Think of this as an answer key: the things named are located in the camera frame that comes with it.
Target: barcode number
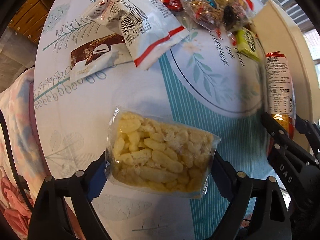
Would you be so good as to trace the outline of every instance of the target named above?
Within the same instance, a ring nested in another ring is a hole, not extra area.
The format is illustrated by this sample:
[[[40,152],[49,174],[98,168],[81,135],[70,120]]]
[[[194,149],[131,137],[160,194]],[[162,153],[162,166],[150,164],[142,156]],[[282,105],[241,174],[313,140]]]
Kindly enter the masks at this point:
[[[131,10],[125,17],[121,19],[121,30],[124,35],[129,31],[134,30],[137,26],[141,25],[147,16],[140,8]]]

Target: bolt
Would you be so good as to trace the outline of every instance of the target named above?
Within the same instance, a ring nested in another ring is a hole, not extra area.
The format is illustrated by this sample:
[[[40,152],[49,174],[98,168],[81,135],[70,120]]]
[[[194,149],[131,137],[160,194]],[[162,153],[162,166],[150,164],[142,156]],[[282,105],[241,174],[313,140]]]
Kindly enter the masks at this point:
[[[84,171],[77,171],[76,177],[81,177],[84,174]]]
[[[245,177],[245,173],[243,171],[238,171],[237,176],[240,178],[244,178]]]
[[[47,182],[51,181],[52,180],[52,176],[46,176],[44,180],[47,181]]]
[[[271,182],[273,182],[273,183],[276,182],[276,178],[273,177],[273,176],[270,176],[270,177],[269,177],[269,180],[270,180]]]

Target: nutrition facts table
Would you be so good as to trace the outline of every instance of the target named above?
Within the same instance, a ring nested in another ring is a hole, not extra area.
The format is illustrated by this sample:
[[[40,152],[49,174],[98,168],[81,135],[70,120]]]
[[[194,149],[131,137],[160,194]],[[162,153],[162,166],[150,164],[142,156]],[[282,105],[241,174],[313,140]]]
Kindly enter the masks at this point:
[[[269,113],[292,113],[292,84],[285,57],[268,57],[266,63],[268,77]]]

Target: tablecloth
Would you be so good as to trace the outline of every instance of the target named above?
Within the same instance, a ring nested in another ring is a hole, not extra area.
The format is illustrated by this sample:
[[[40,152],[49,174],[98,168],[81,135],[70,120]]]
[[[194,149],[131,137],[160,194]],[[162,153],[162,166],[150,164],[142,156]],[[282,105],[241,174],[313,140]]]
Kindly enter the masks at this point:
[[[180,18],[190,35],[148,71],[130,62],[70,83],[71,51],[110,34],[81,17],[95,1],[55,0],[39,41],[34,105],[52,175],[71,176],[98,158],[106,148],[112,111],[122,106],[220,136],[218,151],[225,160],[236,170],[265,179],[272,169],[266,160],[267,134],[260,124],[261,66],[238,53],[225,32],[220,39]],[[114,239],[201,240],[212,234],[228,202],[210,177],[201,200],[145,194],[107,182],[93,206]]]

